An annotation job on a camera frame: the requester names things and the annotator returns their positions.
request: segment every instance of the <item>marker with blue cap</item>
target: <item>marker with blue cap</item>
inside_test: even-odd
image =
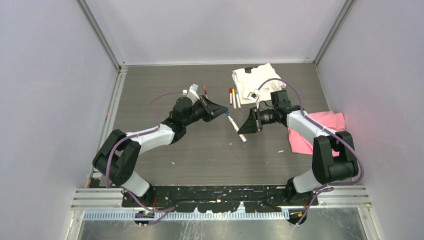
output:
[[[236,124],[236,122],[230,117],[230,112],[227,110],[226,112],[226,115],[228,116],[228,120],[229,120],[229,122],[232,124],[232,126],[234,127],[234,129],[235,129],[235,132],[237,133],[238,131],[239,131],[239,127],[237,126],[237,124]],[[241,138],[241,140],[243,141],[243,143],[247,143],[248,141],[246,140],[246,138],[245,138],[245,136],[243,136],[243,134],[239,134],[238,135],[240,138]]]

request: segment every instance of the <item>folded pink cloth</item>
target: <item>folded pink cloth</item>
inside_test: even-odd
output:
[[[334,113],[333,111],[322,111],[309,114],[318,123],[325,125],[329,129],[333,129],[337,132],[345,130],[345,117],[343,113]],[[312,145],[297,131],[288,129],[288,141],[290,142],[291,151],[297,154],[309,154],[312,155],[314,149]],[[333,151],[333,156],[338,156],[339,153]]]

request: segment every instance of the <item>marker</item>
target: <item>marker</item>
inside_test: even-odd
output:
[[[239,97],[239,91],[235,91],[235,99],[237,100],[237,106],[238,106],[238,109],[241,109],[242,108],[242,106],[240,105],[240,97]]]
[[[206,91],[206,86],[203,86],[204,96],[209,99],[208,92]]]
[[[229,104],[233,105],[233,89],[229,88]]]
[[[237,133],[238,131],[239,131],[239,127],[237,126],[237,124],[236,124],[236,122],[230,117],[230,115],[229,115],[229,112],[228,111],[226,111],[225,112],[226,113],[226,115],[228,116],[228,120],[229,120],[229,122],[232,124],[232,126],[234,127],[234,129],[235,129],[235,132]],[[245,136],[243,136],[243,134],[239,134],[238,135],[239,137],[240,137],[240,139],[243,141],[243,143],[247,143],[248,141],[246,140],[246,138],[245,138]]]
[[[236,104],[236,91],[234,90],[234,88],[232,88],[232,102],[234,103],[234,109],[237,108],[237,104]]]

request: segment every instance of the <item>white cloth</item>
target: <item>white cloth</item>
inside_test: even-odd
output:
[[[280,78],[271,64],[260,65],[258,67],[240,68],[232,71],[232,79],[234,80],[238,96],[241,104],[253,104],[253,100],[248,98],[249,93],[253,93],[255,89],[268,79]],[[260,101],[271,100],[271,92],[279,91],[285,88],[286,84],[273,80],[267,82],[259,91]]]

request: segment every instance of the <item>white wall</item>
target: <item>white wall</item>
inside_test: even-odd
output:
[[[116,70],[75,0],[0,4],[0,239],[63,239]]]
[[[424,234],[423,23],[423,1],[357,1],[318,66],[389,240]]]
[[[90,2],[126,64],[156,65],[312,62],[345,0]]]

